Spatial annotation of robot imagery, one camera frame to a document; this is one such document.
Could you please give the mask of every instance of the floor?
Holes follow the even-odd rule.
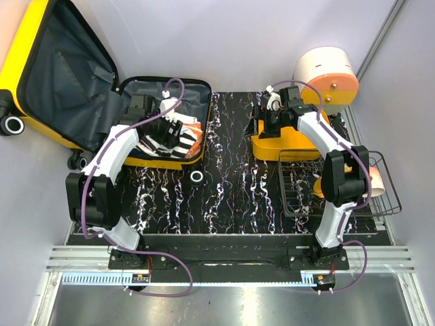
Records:
[[[305,234],[317,229],[320,217],[285,216],[278,164],[255,159],[250,138],[243,135],[258,101],[263,100],[255,92],[213,93],[204,187],[191,187],[182,171],[127,168],[118,187],[122,215],[133,229],[141,234]],[[331,122],[348,138],[340,115]],[[294,184],[301,178],[296,175]],[[305,202],[291,204],[321,216],[321,209],[309,199],[312,187],[309,182],[299,194]],[[377,231],[373,218],[351,217],[347,232]]]
[[[352,280],[339,275],[337,287]],[[320,297],[310,289],[215,287],[165,299],[129,297],[119,287],[62,285],[53,312],[51,326],[412,325],[391,274],[367,274],[350,291]]]

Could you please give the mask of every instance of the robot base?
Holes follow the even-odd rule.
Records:
[[[311,249],[288,249],[287,253],[291,270],[331,270],[332,262],[335,270],[349,269],[346,250],[343,248],[325,259],[318,259],[316,263],[311,259]]]

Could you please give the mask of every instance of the orange cloth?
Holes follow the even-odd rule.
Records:
[[[197,137],[195,144],[189,149],[186,154],[186,158],[193,158],[201,151],[201,142],[203,141],[203,131],[201,129],[201,123],[197,122],[195,124],[184,124],[186,128],[189,128]]]

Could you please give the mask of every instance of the white cylindrical object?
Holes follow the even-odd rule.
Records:
[[[324,100],[328,115],[342,111],[355,98],[359,83],[346,52],[340,48],[316,48],[304,54],[296,64],[294,79],[316,87]],[[298,84],[304,102],[318,105],[319,99],[312,89]]]
[[[326,46],[316,48],[304,54],[294,68],[294,79],[309,83],[316,77],[331,73],[345,73],[355,77],[351,63],[344,50]],[[298,85],[302,91],[304,85]]]

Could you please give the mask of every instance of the cable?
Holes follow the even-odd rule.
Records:
[[[296,80],[296,79],[289,79],[289,80],[278,81],[277,83],[273,84],[272,87],[275,88],[275,86],[278,86],[280,84],[285,84],[285,83],[298,83],[298,84],[305,85],[305,86],[309,87],[310,89],[312,89],[318,95],[319,100],[320,100],[320,104],[319,104],[319,107],[317,109],[317,115],[316,115],[317,121],[319,122],[320,126],[322,126],[322,128],[332,137],[332,139],[334,139],[341,147],[346,149],[346,151],[348,151],[352,155],[352,157],[357,161],[358,165],[362,169],[362,172],[364,173],[364,177],[366,178],[366,187],[367,187],[367,197],[366,197],[366,199],[360,205],[357,205],[357,206],[355,206],[353,208],[346,209],[343,212],[343,215],[342,215],[342,217],[340,219],[340,223],[338,224],[338,227],[337,227],[336,236],[337,236],[338,242],[341,245],[347,246],[347,245],[351,245],[351,244],[357,244],[357,245],[361,246],[361,248],[362,248],[362,250],[364,252],[364,265],[362,267],[362,271],[361,271],[360,275],[350,285],[348,285],[346,287],[343,287],[342,289],[338,289],[338,290],[334,291],[335,293],[340,293],[340,292],[346,291],[346,290],[354,287],[355,285],[357,285],[359,283],[359,281],[361,280],[361,278],[363,277],[363,275],[364,275],[364,273],[366,272],[366,269],[367,269],[368,256],[367,256],[367,249],[364,246],[364,244],[361,241],[358,241],[358,240],[350,240],[350,241],[347,241],[347,242],[343,242],[343,240],[341,239],[340,232],[341,232],[341,228],[342,228],[342,226],[343,226],[343,224],[345,222],[345,219],[346,219],[346,213],[348,211],[350,211],[350,210],[362,209],[365,206],[367,206],[368,203],[370,202],[370,199],[372,197],[372,184],[370,182],[370,175],[369,175],[369,173],[368,173],[364,163],[361,161],[361,159],[358,157],[358,155],[351,148],[349,148],[346,144],[344,144],[343,142],[339,142],[338,141],[338,137],[336,137],[336,135],[328,128],[328,125],[325,124],[323,122],[323,120],[321,119],[321,110],[322,110],[322,108],[324,106],[324,100],[323,100],[323,97],[321,96],[321,93],[319,92],[319,90],[317,88],[315,88],[314,86],[312,86],[312,85],[310,85],[310,84],[308,84],[308,83],[306,83],[304,81]]]
[[[86,181],[84,183],[84,187],[83,187],[83,194],[82,194],[82,207],[80,209],[80,221],[82,222],[82,231],[83,231],[83,235],[86,239],[92,239],[95,236],[101,235],[100,232],[95,232],[93,234],[89,234],[88,233],[88,226],[86,225],[86,199],[87,199],[87,195],[88,195],[88,191],[89,191],[89,185],[90,182],[92,181],[92,178],[94,177],[95,171],[98,168],[98,165],[101,163],[101,160],[103,159],[104,155],[106,154],[107,150],[109,149],[109,147],[111,146],[111,144],[113,144],[119,136],[121,136],[122,134],[124,134],[125,132],[140,127],[144,124],[147,124],[149,122],[152,122],[154,120],[157,120],[158,118],[164,116],[165,114],[167,114],[168,112],[174,110],[178,104],[180,104],[181,99],[184,97],[184,91],[185,91],[185,86],[183,81],[180,78],[171,78],[166,85],[164,86],[164,91],[167,92],[169,89],[169,86],[173,83],[173,82],[178,82],[181,85],[181,94],[179,96],[179,98],[177,99],[177,102],[170,107],[169,109],[167,109],[166,111],[163,111],[161,113],[159,113],[158,115],[155,115],[154,117],[151,117],[149,119],[137,122],[136,124],[133,124],[123,130],[121,130],[118,134],[115,135],[114,138],[110,139],[107,144],[104,146],[104,148],[101,150],[96,162],[97,165],[95,165],[92,170],[90,171],[88,177],[86,178]],[[104,239],[111,244],[112,246],[116,247],[117,249],[121,250],[121,251],[125,251],[127,253],[134,253],[137,255],[159,255],[159,256],[165,256],[168,258],[171,258],[173,260],[175,260],[177,263],[179,263],[181,266],[183,266],[183,268],[186,270],[188,276],[189,276],[189,287],[180,293],[174,293],[174,294],[163,294],[163,293],[144,293],[144,292],[139,292],[139,291],[134,291],[134,290],[130,290],[130,293],[136,293],[139,295],[145,295],[145,296],[152,296],[152,297],[181,297],[183,295],[189,294],[193,288],[193,277],[192,277],[192,273],[189,269],[189,267],[187,267],[187,265],[180,260],[179,258],[177,258],[174,255],[171,255],[170,253],[163,253],[160,251],[138,251],[138,250],[131,250],[131,249],[127,249],[124,247],[119,246],[118,244],[116,244],[112,239],[110,239],[108,236],[103,235]]]
[[[127,248],[124,248],[124,247],[117,245],[108,236],[104,235],[103,237],[108,243],[110,243],[112,246],[114,246],[117,250],[125,251],[127,253],[134,253],[136,255],[159,255],[159,256],[165,256],[165,257],[171,258],[171,259],[175,260],[177,263],[179,263],[184,268],[184,270],[188,273],[188,276],[189,276],[189,287],[185,291],[180,292],[180,293],[172,293],[172,294],[147,293],[147,292],[139,292],[139,291],[129,290],[130,293],[144,295],[146,297],[182,297],[182,296],[189,294],[192,291],[192,289],[193,289],[192,273],[191,273],[189,267],[187,267],[187,265],[182,260],[180,260],[180,258],[178,258],[170,253],[163,253],[161,251],[140,251],[140,250],[127,249]]]

